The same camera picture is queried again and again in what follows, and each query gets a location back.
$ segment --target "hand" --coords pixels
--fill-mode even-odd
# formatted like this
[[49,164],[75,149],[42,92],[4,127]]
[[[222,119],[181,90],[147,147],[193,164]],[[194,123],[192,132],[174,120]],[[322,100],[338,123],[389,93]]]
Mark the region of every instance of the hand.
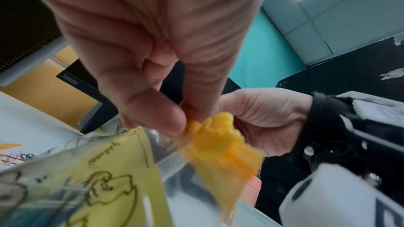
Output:
[[[128,126],[167,135],[214,113],[262,0],[42,0]],[[158,93],[186,65],[182,108]]]
[[286,89],[241,89],[221,96],[219,109],[234,115],[247,143],[265,156],[280,156],[295,146],[312,102],[311,96]]

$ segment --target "plastic bag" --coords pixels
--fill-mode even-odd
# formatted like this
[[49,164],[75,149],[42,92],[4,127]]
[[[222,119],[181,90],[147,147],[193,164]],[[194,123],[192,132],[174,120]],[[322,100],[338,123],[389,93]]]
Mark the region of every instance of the plastic bag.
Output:
[[206,136],[195,132],[97,135],[0,172],[0,226],[218,226],[248,178],[235,162],[200,157],[193,141]]

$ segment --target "ceiling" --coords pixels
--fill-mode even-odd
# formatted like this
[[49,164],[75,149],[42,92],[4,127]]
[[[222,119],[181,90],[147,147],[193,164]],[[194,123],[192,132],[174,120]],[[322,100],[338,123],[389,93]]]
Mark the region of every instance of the ceiling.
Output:
[[263,9],[306,65],[404,31],[404,0],[264,0]]

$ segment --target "orange plastic piece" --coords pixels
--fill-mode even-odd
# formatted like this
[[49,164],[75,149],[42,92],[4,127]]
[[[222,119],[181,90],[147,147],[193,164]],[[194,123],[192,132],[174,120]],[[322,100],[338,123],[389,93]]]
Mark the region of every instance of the orange plastic piece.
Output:
[[261,152],[245,144],[244,137],[233,126],[230,113],[219,113],[202,125],[188,122],[188,130],[194,133],[194,155],[202,161],[215,161],[230,166],[247,182],[258,172],[263,161]]

